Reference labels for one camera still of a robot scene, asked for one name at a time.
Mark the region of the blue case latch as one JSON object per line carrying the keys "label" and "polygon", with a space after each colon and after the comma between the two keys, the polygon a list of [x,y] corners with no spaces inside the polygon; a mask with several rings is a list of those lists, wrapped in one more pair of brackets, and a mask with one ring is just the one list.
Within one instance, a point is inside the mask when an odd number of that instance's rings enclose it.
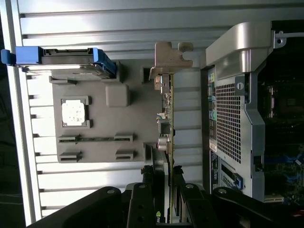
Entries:
{"label": "blue case latch", "polygon": [[234,177],[234,184],[235,184],[235,186],[239,190],[242,190],[243,189],[243,178],[239,174],[237,174],[237,173],[234,173],[233,177]]}

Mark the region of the grey plastic parts rack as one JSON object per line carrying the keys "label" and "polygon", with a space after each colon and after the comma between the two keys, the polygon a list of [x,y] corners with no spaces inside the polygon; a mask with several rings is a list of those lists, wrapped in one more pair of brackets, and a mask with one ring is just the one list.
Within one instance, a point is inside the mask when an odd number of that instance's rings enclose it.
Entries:
{"label": "grey plastic parts rack", "polygon": [[[145,146],[159,139],[156,115],[162,111],[162,95],[149,79],[152,61],[120,61],[119,76],[105,80],[69,80],[53,85],[58,161],[138,162]],[[81,126],[64,126],[62,104],[80,100],[85,105]],[[111,142],[76,142],[77,137],[113,137]]]}

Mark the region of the green RAM stick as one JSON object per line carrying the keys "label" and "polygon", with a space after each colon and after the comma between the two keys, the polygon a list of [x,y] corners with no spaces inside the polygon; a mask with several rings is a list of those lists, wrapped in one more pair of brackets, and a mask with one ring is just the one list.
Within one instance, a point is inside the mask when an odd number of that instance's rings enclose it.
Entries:
{"label": "green RAM stick", "polygon": [[111,142],[115,139],[113,137],[77,137],[76,142]]}

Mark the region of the silver CPU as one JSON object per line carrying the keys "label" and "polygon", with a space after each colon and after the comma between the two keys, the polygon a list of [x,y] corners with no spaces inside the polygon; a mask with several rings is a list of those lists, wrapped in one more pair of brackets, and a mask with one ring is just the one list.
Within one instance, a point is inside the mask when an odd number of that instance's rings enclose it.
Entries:
{"label": "silver CPU", "polygon": [[81,126],[86,120],[85,105],[80,100],[66,100],[62,104],[64,126]]}

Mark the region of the open black PC case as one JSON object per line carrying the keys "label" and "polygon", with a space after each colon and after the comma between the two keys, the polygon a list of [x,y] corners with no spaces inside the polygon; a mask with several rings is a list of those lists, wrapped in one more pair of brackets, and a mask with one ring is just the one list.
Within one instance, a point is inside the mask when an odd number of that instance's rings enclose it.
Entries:
{"label": "open black PC case", "polygon": [[[202,181],[212,192],[229,187],[265,203],[265,123],[258,85],[304,81],[304,19],[243,22],[207,49],[201,65]],[[243,178],[243,189],[233,174]]]}

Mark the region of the hard disk with blue bracket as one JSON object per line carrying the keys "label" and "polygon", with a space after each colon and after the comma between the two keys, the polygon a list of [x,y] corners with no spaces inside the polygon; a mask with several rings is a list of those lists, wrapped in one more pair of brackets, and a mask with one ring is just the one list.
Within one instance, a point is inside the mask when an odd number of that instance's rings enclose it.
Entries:
{"label": "hard disk with blue bracket", "polygon": [[98,48],[45,49],[16,47],[15,53],[3,49],[1,62],[23,72],[47,74],[57,79],[101,80],[116,78],[117,64]]}

